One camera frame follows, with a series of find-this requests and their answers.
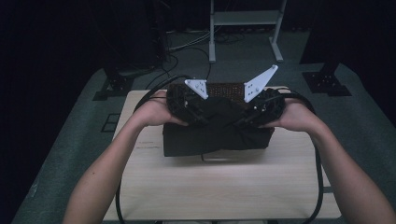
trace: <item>white tab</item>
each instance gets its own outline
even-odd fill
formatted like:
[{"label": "white tab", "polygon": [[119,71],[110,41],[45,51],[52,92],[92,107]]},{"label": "white tab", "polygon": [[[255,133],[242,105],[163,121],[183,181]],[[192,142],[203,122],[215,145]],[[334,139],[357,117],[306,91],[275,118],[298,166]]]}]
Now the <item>white tab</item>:
[{"label": "white tab", "polygon": [[195,91],[203,99],[207,99],[208,95],[206,92],[206,80],[204,79],[186,79],[184,81],[190,89]]},{"label": "white tab", "polygon": [[245,84],[244,100],[246,103],[249,103],[254,97],[260,94],[262,90],[264,90],[264,87],[270,81],[271,77],[274,75],[276,70],[277,70],[277,65],[272,65],[272,67],[267,71],[251,79],[249,82],[244,83]]}]

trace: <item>wooden table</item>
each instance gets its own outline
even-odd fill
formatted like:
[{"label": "wooden table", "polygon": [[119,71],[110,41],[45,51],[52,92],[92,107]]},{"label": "wooden table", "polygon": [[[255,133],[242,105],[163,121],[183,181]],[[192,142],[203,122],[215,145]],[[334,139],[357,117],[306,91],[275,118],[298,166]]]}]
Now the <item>wooden table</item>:
[{"label": "wooden table", "polygon": [[[118,133],[147,91],[131,91]],[[324,174],[324,186],[329,181]],[[200,156],[163,155],[163,126],[139,135],[126,165],[120,194],[126,220],[248,220],[307,218],[316,206],[315,150],[306,133],[276,128],[269,147],[222,150]],[[332,193],[325,193],[318,218],[337,218]],[[105,220],[117,220],[110,205]]]}]

